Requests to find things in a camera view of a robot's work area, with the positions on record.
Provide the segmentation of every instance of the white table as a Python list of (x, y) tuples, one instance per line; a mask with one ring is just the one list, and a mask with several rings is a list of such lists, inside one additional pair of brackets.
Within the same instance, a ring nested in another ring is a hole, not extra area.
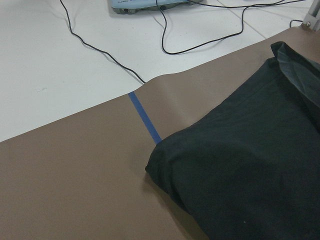
[[(205, 0), (216, 5), (270, 0)], [(302, 20), (312, 0), (250, 9), (241, 35), (181, 55), (161, 50), (164, 20), (158, 11), (120, 15), (107, 0), (64, 0), (74, 31), (110, 52), (145, 81), (181, 72), (262, 41)], [(241, 10), (180, 5), (165, 14), (165, 46), (180, 51), (238, 32)], [(68, 30), (58, 0), (0, 1), (0, 142), (127, 94), (141, 86)]]

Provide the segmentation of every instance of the cord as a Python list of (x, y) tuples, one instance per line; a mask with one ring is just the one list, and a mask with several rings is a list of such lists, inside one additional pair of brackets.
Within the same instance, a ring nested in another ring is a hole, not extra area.
[(245, 27), (244, 14), (245, 14), (245, 11), (248, 8), (271, 7), (271, 6), (278, 6), (278, 5), (290, 4), (290, 3), (296, 3), (296, 2), (303, 2), (305, 0), (292, 0), (292, 1), (286, 1), (286, 2), (284, 2), (285, 0), (280, 0), (280, 1), (277, 1), (277, 2), (273, 2), (273, 3), (257, 3), (257, 4), (242, 5), (242, 6), (218, 6), (218, 5), (210, 5), (210, 4), (200, 3), (200, 2), (193, 1), (193, 0), (187, 0), (187, 1), (191, 2), (191, 3), (194, 3), (194, 4), (207, 6), (207, 7), (214, 7), (214, 8), (223, 8), (223, 9), (244, 8), (243, 11), (242, 11), (242, 14), (241, 14), (241, 30), (239, 32), (236, 32), (236, 33), (233, 33), (233, 34), (230, 34), (230, 35), (227, 35), (227, 36), (223, 36), (223, 37), (220, 37), (220, 38), (217, 38), (217, 39), (213, 39), (213, 40), (204, 42), (202, 44), (199, 44), (199, 45), (196, 45), (194, 47), (188, 48), (186, 50), (177, 51), (177, 52), (169, 52), (169, 51), (167, 51), (165, 49), (165, 45), (164, 45), (165, 34), (166, 34), (167, 26), (168, 26), (167, 18), (165, 16), (164, 12), (163, 12), (163, 9), (161, 9), (161, 7), (158, 5), (158, 0), (155, 0), (155, 4), (156, 4), (158, 10), (161, 12), (161, 14), (162, 14), (162, 16), (164, 18), (164, 22), (165, 22), (163, 33), (162, 33), (162, 38), (161, 38), (161, 47), (162, 47), (162, 51), (164, 51), (166, 54), (177, 55), (177, 54), (186, 53), (186, 52), (189, 52), (189, 51), (191, 51), (193, 49), (202, 47), (204, 45), (207, 45), (207, 44), (210, 44), (210, 43), (213, 43), (213, 42), (217, 42), (217, 41), (220, 41), (220, 40), (224, 40), (224, 39), (227, 39), (227, 38), (231, 38), (231, 37), (234, 37), (236, 35), (240, 35), (244, 31), (244, 27)]
[(74, 36), (76, 36), (78, 39), (80, 39), (81, 42), (82, 42), (84, 45), (86, 45), (86, 46), (88, 46), (88, 47), (90, 47), (90, 48), (92, 48), (92, 49), (94, 49), (94, 50), (96, 50), (96, 51), (98, 51), (98, 52), (100, 52), (100, 53), (107, 54), (107, 55), (108, 55), (116, 64), (118, 64), (120, 67), (122, 67), (123, 69), (128, 70), (128, 71), (130, 71), (131, 73), (133, 73), (143, 84), (146, 83), (145, 81), (143, 81), (143, 79), (142, 79), (134, 70), (132, 70), (131, 68), (128, 68), (128, 67), (122, 65), (122, 64), (121, 64), (120, 62), (118, 62), (110, 53), (108, 53), (108, 52), (106, 52), (106, 51), (103, 51), (103, 50), (101, 50), (101, 49), (99, 49), (99, 48), (97, 48), (97, 47), (95, 47), (95, 46), (92, 46), (92, 45), (86, 43), (86, 42), (82, 39), (82, 37), (80, 37), (78, 34), (74, 33), (74, 32), (72, 31), (71, 21), (70, 21), (70, 18), (69, 18), (68, 10), (67, 10), (66, 6), (64, 5), (64, 3), (62, 2), (62, 0), (60, 0), (60, 3), (62, 4), (62, 6), (63, 6), (63, 8), (64, 8), (64, 10), (65, 10), (66, 16), (67, 16), (67, 18), (68, 18), (69, 30), (70, 30), (70, 32), (71, 32), (72, 35), (74, 35)]
[(289, 28), (291, 28), (291, 24), (292, 24), (292, 22), (299, 22), (299, 23), (302, 23), (303, 21), (302, 21), (302, 20), (296, 20), (296, 19), (291, 20), (291, 21), (290, 21), (290, 23), (289, 23)]

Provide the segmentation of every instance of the folded fabric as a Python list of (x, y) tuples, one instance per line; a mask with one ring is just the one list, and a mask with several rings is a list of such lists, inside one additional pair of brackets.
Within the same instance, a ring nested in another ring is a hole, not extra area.
[(271, 48), (145, 168), (212, 240), (320, 239), (320, 65), (284, 42)]

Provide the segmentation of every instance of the brown surface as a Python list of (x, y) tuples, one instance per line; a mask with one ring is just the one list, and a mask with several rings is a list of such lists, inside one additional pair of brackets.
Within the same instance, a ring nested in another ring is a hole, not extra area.
[[(199, 120), (285, 41), (320, 62), (320, 34), (291, 28), (136, 91), (162, 137)], [(0, 143), (2, 240), (204, 240), (146, 175), (154, 143), (127, 95)]]

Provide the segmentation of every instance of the blue tape strip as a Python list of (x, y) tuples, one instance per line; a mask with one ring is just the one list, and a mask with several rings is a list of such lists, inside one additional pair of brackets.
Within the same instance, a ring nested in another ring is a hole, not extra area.
[(159, 136), (155, 126), (152, 124), (150, 118), (148, 117), (144, 107), (141, 105), (139, 99), (137, 98), (136, 94), (132, 91), (129, 94), (129, 97), (131, 99), (131, 102), (133, 103), (136, 111), (140, 115), (140, 118), (142, 119), (146, 129), (148, 129), (151, 137), (153, 138), (153, 141), (155, 144), (158, 144), (162, 141), (161, 137)]

